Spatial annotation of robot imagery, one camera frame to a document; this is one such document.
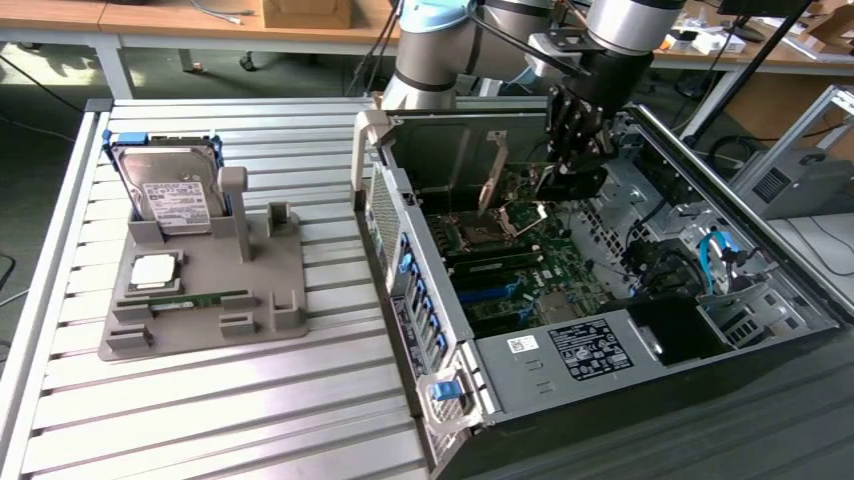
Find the hard drive label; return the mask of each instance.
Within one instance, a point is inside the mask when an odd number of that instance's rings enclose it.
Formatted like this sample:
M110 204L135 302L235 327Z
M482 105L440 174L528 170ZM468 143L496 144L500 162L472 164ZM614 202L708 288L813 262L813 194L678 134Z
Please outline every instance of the hard drive label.
M634 366L605 319L549 331L570 375L578 381Z
M211 223L201 182L146 183L146 197L162 227Z

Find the green circuit board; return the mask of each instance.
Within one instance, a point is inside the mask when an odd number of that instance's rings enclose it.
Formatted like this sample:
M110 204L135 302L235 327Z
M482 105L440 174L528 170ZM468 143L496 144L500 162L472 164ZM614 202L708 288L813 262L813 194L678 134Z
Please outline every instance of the green circuit board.
M466 258L468 254L486 257L449 268L469 322L481 338L594 315L612 299L585 268L585 259L558 218L562 212L565 215L569 212L556 204L528 201L525 185L520 188L518 184L510 183L502 187L506 193L501 207L489 209L482 215L468 211L428 217L434 239L448 259ZM513 249L528 250L501 256ZM498 267L496 272L489 271L496 265L501 266L501 272ZM481 292L514 285L513 293L500 299L464 301L480 295L478 288L469 285L473 279L484 281ZM549 304L556 300L561 304L562 309L556 314L546 313L546 300Z

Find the hard drive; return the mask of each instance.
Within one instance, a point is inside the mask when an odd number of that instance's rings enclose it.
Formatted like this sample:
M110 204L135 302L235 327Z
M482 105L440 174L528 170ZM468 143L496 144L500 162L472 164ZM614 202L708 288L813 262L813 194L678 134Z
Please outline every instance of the hard drive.
M211 218L230 215L217 183L223 166L217 136L195 138L119 135L105 150L131 198L134 220L157 221L167 235L211 231Z

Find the motherboard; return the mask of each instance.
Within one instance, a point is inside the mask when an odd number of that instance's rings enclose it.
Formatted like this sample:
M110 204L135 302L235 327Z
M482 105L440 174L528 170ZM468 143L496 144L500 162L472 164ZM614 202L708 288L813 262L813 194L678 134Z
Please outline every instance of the motherboard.
M596 314L610 299L572 240L568 204L534 199L549 165L508 165L493 208L428 215L476 337Z

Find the computer monitor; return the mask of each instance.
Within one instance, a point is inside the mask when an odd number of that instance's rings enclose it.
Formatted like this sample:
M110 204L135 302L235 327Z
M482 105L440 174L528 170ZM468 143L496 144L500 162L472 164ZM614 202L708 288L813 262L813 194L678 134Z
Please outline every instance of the computer monitor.
M765 41L765 35L748 26L750 17L788 17L804 5L804 0L722 0L718 13L736 15L736 21L729 27L733 35L746 42Z

